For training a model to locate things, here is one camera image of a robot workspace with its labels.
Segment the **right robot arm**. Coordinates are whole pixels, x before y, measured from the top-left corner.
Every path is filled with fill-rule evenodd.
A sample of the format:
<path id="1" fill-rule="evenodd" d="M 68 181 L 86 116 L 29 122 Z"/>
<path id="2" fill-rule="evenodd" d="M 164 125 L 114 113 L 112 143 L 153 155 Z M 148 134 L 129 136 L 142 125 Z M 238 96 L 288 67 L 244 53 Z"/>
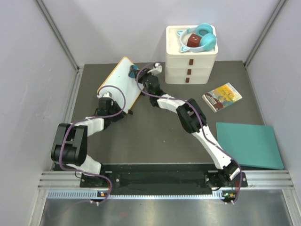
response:
<path id="1" fill-rule="evenodd" d="M 139 71 L 135 79 L 137 83 L 143 85 L 142 93 L 150 97 L 152 106 L 176 113 L 184 130 L 192 134 L 203 145 L 213 159 L 215 167 L 220 173 L 220 182 L 224 186 L 231 186 L 239 176 L 239 190 L 243 177 L 241 167 L 214 139 L 206 117 L 197 102 L 193 98 L 184 100 L 168 95 L 160 88 L 157 76 L 151 73 Z"/>

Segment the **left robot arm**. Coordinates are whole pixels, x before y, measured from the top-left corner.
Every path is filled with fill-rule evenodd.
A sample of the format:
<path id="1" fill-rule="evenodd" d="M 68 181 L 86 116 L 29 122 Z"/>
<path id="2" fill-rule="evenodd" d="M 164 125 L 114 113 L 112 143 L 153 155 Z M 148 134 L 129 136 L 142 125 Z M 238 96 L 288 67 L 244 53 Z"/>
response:
<path id="1" fill-rule="evenodd" d="M 102 97 L 93 115 L 78 120 L 75 124 L 59 124 L 51 150 L 52 161 L 90 177 L 95 186 L 103 186 L 107 176 L 101 172 L 102 164 L 87 154 L 88 137 L 107 129 L 111 123 L 123 119 L 126 114 L 112 98 Z"/>

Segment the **blue bone-shaped eraser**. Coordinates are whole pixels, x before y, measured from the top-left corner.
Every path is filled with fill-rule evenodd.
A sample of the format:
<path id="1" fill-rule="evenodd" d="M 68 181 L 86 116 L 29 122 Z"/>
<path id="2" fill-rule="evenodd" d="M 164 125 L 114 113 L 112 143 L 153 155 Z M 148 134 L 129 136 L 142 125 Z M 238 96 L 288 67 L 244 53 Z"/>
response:
<path id="1" fill-rule="evenodd" d="M 138 67 L 136 65 L 131 65 L 130 68 L 129 68 L 128 76 L 130 78 L 136 79 L 139 71 L 140 70 L 138 69 Z"/>

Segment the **orange-framed whiteboard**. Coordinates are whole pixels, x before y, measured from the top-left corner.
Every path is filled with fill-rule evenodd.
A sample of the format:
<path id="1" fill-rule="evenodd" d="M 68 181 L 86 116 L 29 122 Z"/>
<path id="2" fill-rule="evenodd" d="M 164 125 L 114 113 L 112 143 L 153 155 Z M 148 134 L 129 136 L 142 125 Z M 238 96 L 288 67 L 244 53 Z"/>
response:
<path id="1" fill-rule="evenodd" d="M 131 65 L 134 63 L 128 57 L 123 57 L 97 90 L 97 94 L 111 92 L 112 99 L 120 108 L 126 103 L 125 112 L 132 108 L 141 93 L 135 79 L 128 76 Z"/>

